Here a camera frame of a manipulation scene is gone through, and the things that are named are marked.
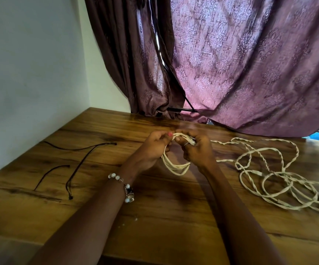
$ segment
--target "beaded bracelet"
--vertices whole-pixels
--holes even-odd
[[[119,182],[124,182],[124,180],[122,178],[120,178],[120,176],[118,176],[115,173],[111,173],[108,175],[108,178],[115,178],[117,181]],[[131,203],[135,200],[134,198],[134,193],[133,193],[133,189],[130,188],[130,184],[124,184],[125,187],[125,203]]]

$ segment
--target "hand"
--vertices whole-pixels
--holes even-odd
[[[183,137],[175,138],[175,141],[182,146],[185,160],[192,162],[199,169],[216,163],[211,140],[207,135],[192,129],[177,129],[175,133],[183,133],[196,140],[195,146],[192,146],[191,144],[186,144],[188,141]]]
[[[139,173],[147,170],[156,163],[164,153],[164,148],[172,144],[173,133],[168,131],[153,131],[144,143],[130,157],[134,158],[139,168]]]

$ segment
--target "coiled rope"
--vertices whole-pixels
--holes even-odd
[[[195,139],[183,134],[183,133],[174,133],[173,134],[173,139],[175,139],[176,137],[183,137],[185,138],[191,145],[195,145]],[[317,181],[309,181],[306,178],[300,176],[299,174],[296,173],[292,173],[292,172],[286,172],[286,168],[288,168],[299,156],[299,149],[297,147],[297,145],[295,143],[293,143],[292,141],[288,141],[288,140],[284,140],[284,139],[279,139],[279,138],[270,138],[270,139],[262,139],[262,141],[282,141],[282,142],[288,142],[291,143],[293,146],[295,146],[296,148],[296,155],[295,157],[288,163],[288,164],[284,164],[284,160],[283,160],[283,156],[281,154],[281,152],[276,149],[276,148],[260,148],[260,149],[255,149],[253,148],[251,145],[249,145],[247,142],[253,143],[256,141],[252,141],[252,140],[247,140],[244,138],[239,138],[239,137],[235,137],[233,139],[231,139],[228,142],[220,142],[220,141],[216,141],[216,140],[211,140],[211,142],[216,142],[219,143],[221,145],[226,145],[226,144],[240,144],[243,145],[246,148],[246,152],[243,153],[241,156],[239,156],[236,160],[232,160],[232,159],[224,159],[224,160],[216,160],[216,162],[233,162],[234,166],[236,167],[236,169],[238,171],[241,171],[241,173],[239,174],[239,181],[241,182],[241,184],[243,185],[243,187],[245,187],[248,191],[250,191],[251,193],[253,193],[256,196],[262,197],[265,201],[267,201],[268,203],[271,203],[273,205],[276,205],[278,207],[281,207],[283,209],[289,209],[289,210],[300,210],[302,208],[305,207],[309,207],[311,209],[314,209],[316,211],[319,212],[319,208],[314,207],[314,204],[319,204],[319,192],[315,189],[314,185],[319,185],[319,182]],[[270,170],[268,163],[266,161],[266,159],[264,158],[264,156],[260,153],[262,151],[267,151],[267,150],[272,150],[272,151],[276,151],[280,158],[281,158],[281,171],[280,172],[274,172],[272,170]],[[251,163],[251,158],[252,158],[252,154],[253,153],[257,153],[261,159],[263,159],[263,162],[265,164],[266,169],[268,170],[269,174],[267,175],[263,175],[262,172],[257,171],[257,170],[249,170],[249,166]],[[244,166],[242,165],[239,161],[245,157],[245,156],[249,156],[249,160],[248,163]],[[177,175],[177,176],[182,176],[184,175],[190,166],[190,162],[186,163],[186,164],[182,164],[182,165],[175,165],[173,164],[168,157],[165,154],[165,151],[162,155],[162,160],[165,164],[165,166],[169,169],[169,171],[171,171],[173,174]],[[263,181],[261,183],[261,188],[263,190],[264,193],[261,193],[255,183],[254,180],[250,177],[250,173],[252,174],[256,174],[258,176],[263,177]],[[246,186],[242,180],[242,175],[246,174],[246,176],[248,177],[253,189],[249,188],[248,186]],[[286,187],[277,192],[277,193],[273,193],[270,194],[267,192],[267,190],[265,189],[264,185],[266,180],[271,177],[272,175],[275,175],[277,177],[280,177],[284,180],[284,182],[286,183]],[[304,193],[302,193],[301,191],[299,191],[295,186],[294,183],[299,183],[301,186],[305,187],[306,189],[308,189],[310,192],[313,193],[313,197],[308,197],[306,196]],[[290,191],[290,193],[292,194],[292,196],[301,204],[300,206],[293,206],[290,205],[284,201],[281,201],[279,199],[277,199],[276,197],[286,193]]]

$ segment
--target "curtain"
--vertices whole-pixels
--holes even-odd
[[[86,0],[132,112],[253,135],[319,129],[319,0],[152,0],[152,9],[148,1]],[[181,87],[197,112],[168,113],[190,107]]]
[[[89,20],[105,66],[119,89],[129,99],[131,112],[146,116],[174,118],[168,106],[184,105],[184,91],[164,75],[158,60],[147,0],[85,0]],[[170,0],[154,3],[158,31],[163,43],[162,57],[171,62],[174,35]]]
[[[171,0],[171,12],[173,66],[201,115],[186,119],[264,136],[319,130],[319,0]]]

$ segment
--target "right hand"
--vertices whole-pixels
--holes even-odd
[[[192,146],[191,144],[186,144],[188,141],[183,137],[175,138],[175,142],[177,142],[184,151],[185,160],[192,162],[198,168],[207,167],[210,164],[216,163],[211,140],[207,135],[193,129],[177,129],[175,133],[183,133],[196,140],[195,146]]]

